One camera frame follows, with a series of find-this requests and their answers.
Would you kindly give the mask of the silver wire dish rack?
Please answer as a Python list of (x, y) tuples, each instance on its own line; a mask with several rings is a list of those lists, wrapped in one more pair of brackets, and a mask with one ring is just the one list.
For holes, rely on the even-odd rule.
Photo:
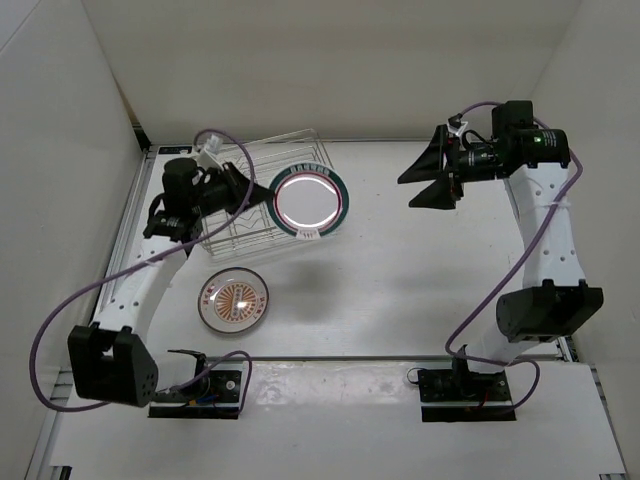
[(265, 188), (274, 194), (214, 236), (210, 232), (225, 224), (230, 215), (220, 211), (203, 220), (205, 239), (199, 245), (216, 260), (319, 240), (334, 233), (346, 219), (348, 190), (313, 129), (251, 141), (243, 148), (217, 146), (209, 140), (197, 140), (196, 145), (214, 150), (218, 164), (232, 163), (245, 177), (250, 176), (244, 155), (249, 152), (255, 170), (253, 192)]

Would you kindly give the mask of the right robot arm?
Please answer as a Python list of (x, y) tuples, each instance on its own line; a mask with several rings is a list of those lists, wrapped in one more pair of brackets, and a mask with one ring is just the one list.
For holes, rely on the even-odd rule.
[(497, 374), (530, 348), (572, 335), (604, 303), (575, 249), (567, 194), (583, 168), (566, 133), (541, 123), (529, 100), (490, 106), (490, 138), (470, 141), (473, 132), (458, 113), (437, 126), (427, 148), (397, 179), (426, 183), (409, 205), (437, 210), (455, 209), (467, 184), (500, 180), (522, 238), (520, 259), (470, 315), (476, 318), (493, 303), (495, 323), (451, 353), (465, 365), (450, 373), (449, 387), (464, 400), (484, 389), (484, 374)]

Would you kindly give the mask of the orange sunburst patterned plate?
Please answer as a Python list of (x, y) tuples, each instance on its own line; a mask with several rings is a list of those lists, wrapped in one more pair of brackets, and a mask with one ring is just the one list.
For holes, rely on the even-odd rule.
[(254, 270), (220, 270), (202, 286), (197, 300), (201, 321), (222, 335), (236, 335), (257, 326), (267, 315), (270, 292)]

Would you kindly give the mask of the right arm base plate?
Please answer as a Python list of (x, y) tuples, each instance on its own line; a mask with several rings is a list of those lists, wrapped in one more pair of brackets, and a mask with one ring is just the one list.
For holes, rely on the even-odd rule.
[(452, 369), (414, 367), (407, 380), (419, 390), (424, 423), (511, 422), (516, 420), (504, 372), (464, 374)]

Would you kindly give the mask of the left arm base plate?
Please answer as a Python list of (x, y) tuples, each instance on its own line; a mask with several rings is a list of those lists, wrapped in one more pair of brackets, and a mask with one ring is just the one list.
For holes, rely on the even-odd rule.
[(237, 420), (244, 408), (252, 366), (245, 360), (223, 362), (186, 390), (158, 394), (149, 404), (150, 419)]

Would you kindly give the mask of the green red rimmed plate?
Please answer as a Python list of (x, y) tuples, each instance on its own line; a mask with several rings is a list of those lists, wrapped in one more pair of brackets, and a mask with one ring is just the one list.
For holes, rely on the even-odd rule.
[(267, 203), (273, 223), (299, 240), (332, 234), (347, 217), (350, 196), (331, 168), (315, 162), (287, 166), (271, 180), (274, 198)]

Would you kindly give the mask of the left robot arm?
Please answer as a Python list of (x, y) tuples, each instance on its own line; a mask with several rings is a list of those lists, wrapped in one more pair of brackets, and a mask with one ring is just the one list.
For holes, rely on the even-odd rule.
[(231, 219), (271, 201), (273, 190), (234, 164), (178, 157), (164, 165), (162, 191), (151, 203), (139, 263), (123, 270), (110, 303), (67, 338), (75, 390), (86, 400), (144, 407), (160, 394), (188, 400), (206, 395), (210, 377), (202, 354), (177, 351), (167, 366), (147, 349), (151, 321), (176, 273), (203, 238), (206, 217)]

